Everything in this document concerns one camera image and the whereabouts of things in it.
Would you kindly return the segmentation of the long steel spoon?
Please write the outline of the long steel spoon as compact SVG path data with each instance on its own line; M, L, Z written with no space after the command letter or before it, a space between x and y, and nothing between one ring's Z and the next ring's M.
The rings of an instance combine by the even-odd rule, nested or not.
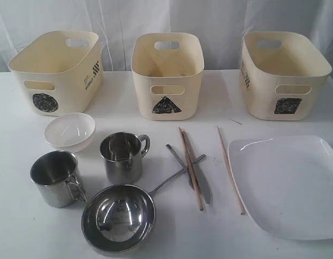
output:
M206 158L206 156L204 154L200 155L196 161L195 164L199 164L202 160L204 160ZM173 175L171 175L170 177L168 177L166 180L164 180L161 184L159 184L158 186L156 186L152 191L148 192L148 195L153 196L154 194L157 193L157 191L164 186L166 183L176 179L177 177L188 173L188 166L185 166L183 169L179 170L178 172L174 173Z

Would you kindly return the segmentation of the steel mug with round handle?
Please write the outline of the steel mug with round handle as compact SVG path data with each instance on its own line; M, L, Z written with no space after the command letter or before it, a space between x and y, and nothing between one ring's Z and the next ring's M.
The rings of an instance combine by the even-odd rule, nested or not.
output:
M133 184L142 175L142 159L150 148L149 136L129 132L116 132L100 144L105 171L114 185Z

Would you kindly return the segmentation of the steel table knife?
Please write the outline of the steel table knife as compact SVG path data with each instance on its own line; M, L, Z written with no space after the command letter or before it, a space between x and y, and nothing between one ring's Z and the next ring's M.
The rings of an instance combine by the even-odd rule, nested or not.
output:
M210 186L208 184L208 181L207 181L203 171L201 170L200 163L197 162L197 158L195 157L195 154L194 154L194 151L192 149L191 142L190 142L190 140L187 136L187 133L185 131L183 131L182 135L185 139L186 147L187 147L190 159L191 159L192 164L193 164L194 173L195 173L196 179L198 181L199 188L201 190L201 194L202 194L202 196L205 200L205 203L210 204L210 202L211 202L211 191L210 191Z

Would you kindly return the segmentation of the wooden chopstick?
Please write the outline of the wooden chopstick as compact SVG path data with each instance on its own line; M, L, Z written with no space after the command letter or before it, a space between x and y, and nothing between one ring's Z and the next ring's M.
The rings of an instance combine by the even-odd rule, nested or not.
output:
M230 182L232 184L232 187L233 187L233 190L234 190L234 193L235 193L235 196L236 196L237 203L240 207L240 215L246 215L246 210L244 208L244 205L242 203L242 200L239 196L239 192L237 191L237 187L236 187L235 182L234 182L232 169L231 169L230 163L229 163L228 153L227 153L227 150L226 150L226 147L225 147L225 143L223 141L223 137L221 135L220 128L218 126L216 128L217 128L217 131L218 131L218 134L219 134L220 143L221 143L221 147L222 147L222 151L223 151L223 157L224 157L224 160L225 160L225 163L226 163L226 168L227 168L227 172L228 172L228 175L229 175L229 179L230 179Z
M178 129L179 129L180 137L181 137L182 144L183 144L183 147L184 147L185 158L186 158L186 161L187 161L189 173L191 175L191 180L192 180L193 188L194 188L194 191L195 191L195 194L196 194L196 199L197 199L197 202L198 202L199 210L203 211L204 207L203 207L203 203L202 203L202 198L201 198L201 195L200 195L200 192L199 192L198 185L196 183L195 173L194 173L194 170L193 170L193 164L192 164L192 161L191 161L191 158L189 156L189 152L188 152L188 149L187 149L187 146L186 146L185 137L183 135L182 129L180 127L178 127Z

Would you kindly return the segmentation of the small white bowl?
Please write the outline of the small white bowl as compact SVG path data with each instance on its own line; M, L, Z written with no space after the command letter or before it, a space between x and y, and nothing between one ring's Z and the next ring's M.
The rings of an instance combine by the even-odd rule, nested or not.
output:
M44 130L45 141L54 149L77 153L84 150L96 132L95 120L86 113L68 113L53 119Z

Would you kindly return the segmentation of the stainless steel bowl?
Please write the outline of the stainless steel bowl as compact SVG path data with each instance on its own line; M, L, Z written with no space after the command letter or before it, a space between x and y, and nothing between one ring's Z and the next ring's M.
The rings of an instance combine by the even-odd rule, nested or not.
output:
M147 192L136 185L111 185L98 192L81 217L81 229L89 245L108 255L128 253L142 245L156 221L152 199L156 191Z

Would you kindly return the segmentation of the steel mug with wire handle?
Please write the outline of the steel mug with wire handle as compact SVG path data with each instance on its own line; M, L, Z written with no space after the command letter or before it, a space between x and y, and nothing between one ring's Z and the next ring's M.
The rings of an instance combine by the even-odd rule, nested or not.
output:
M30 169L30 178L51 207L87 201L77 157L69 151L52 151L38 158Z

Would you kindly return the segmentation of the cream bin with triangle mark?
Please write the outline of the cream bin with triangle mark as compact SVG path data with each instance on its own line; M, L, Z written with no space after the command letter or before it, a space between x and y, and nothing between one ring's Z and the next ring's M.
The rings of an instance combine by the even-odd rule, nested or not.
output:
M140 114L149 120L186 120L196 113L204 70L199 39L190 33L137 38L131 70Z

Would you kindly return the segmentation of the cream bin with circle mark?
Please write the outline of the cream bin with circle mark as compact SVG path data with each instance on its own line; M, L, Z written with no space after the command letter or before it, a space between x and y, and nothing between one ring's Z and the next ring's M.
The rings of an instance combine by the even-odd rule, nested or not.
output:
M51 31L9 61L35 113L60 116L86 110L103 80L98 40L90 31Z

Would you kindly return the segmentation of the cream bin with square mark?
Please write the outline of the cream bin with square mark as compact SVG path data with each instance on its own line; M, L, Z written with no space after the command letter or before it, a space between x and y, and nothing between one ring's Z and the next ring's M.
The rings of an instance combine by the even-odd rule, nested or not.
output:
M243 37L239 84L256 118L306 118L331 72L330 63L301 34L256 31Z

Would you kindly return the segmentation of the white square plate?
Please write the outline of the white square plate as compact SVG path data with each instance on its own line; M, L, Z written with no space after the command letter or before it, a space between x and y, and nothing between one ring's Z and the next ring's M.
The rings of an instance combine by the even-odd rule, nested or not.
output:
M234 140L234 183L263 231L290 240L333 238L333 149L315 135Z

